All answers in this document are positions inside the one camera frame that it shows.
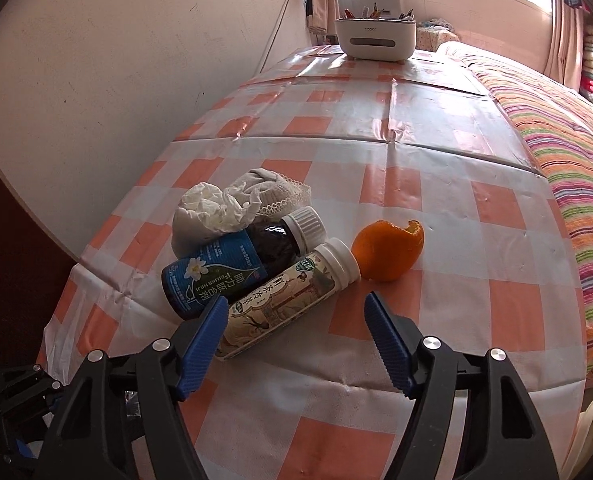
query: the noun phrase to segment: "bitten orange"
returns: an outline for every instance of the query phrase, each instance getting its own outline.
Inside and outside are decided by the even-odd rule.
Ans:
[[[361,277],[393,282],[409,270],[423,250],[423,227],[410,220],[405,229],[385,220],[365,226],[352,244]]]

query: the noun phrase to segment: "orange checkered tablecloth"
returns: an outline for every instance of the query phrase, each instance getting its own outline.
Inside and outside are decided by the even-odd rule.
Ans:
[[[212,362],[181,406],[211,479],[384,475],[412,403],[395,391],[363,321],[374,288],[459,351],[508,351],[557,463],[585,384],[585,323],[570,240],[547,180],[467,69],[417,52],[406,65],[304,49],[181,133],[74,267],[42,360],[70,380],[84,356],[140,351],[179,319],[160,272],[175,258],[174,210],[200,181],[264,167],[312,187],[330,236],[351,244],[377,219],[418,219],[426,242],[393,283],[358,282],[235,359]],[[439,479],[451,478],[466,398],[457,396]],[[152,477],[144,439],[140,475]]]

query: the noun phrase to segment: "white bottle cap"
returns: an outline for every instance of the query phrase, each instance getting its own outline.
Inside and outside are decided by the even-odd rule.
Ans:
[[[282,220],[294,235],[296,244],[299,246],[299,256],[305,256],[314,251],[315,247],[323,243],[328,236],[320,216],[308,205],[292,211]]]
[[[361,276],[359,264],[354,255],[339,238],[330,238],[327,242],[319,245],[316,251],[332,267],[333,273],[339,280],[339,290],[356,282]]]

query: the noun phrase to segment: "striped blanket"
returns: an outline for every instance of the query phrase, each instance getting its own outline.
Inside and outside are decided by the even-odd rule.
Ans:
[[[570,234],[585,302],[593,386],[593,108],[576,92],[510,59],[462,43],[439,52],[460,60],[499,101],[550,182]]]

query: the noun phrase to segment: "white wall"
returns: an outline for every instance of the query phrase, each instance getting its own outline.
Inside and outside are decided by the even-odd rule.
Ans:
[[[417,22],[444,18],[461,41],[543,72],[552,37],[550,13],[518,0],[404,0]]]
[[[284,1],[10,0],[4,176],[80,254],[174,136],[254,75]],[[268,63],[309,44],[304,22],[290,0]]]

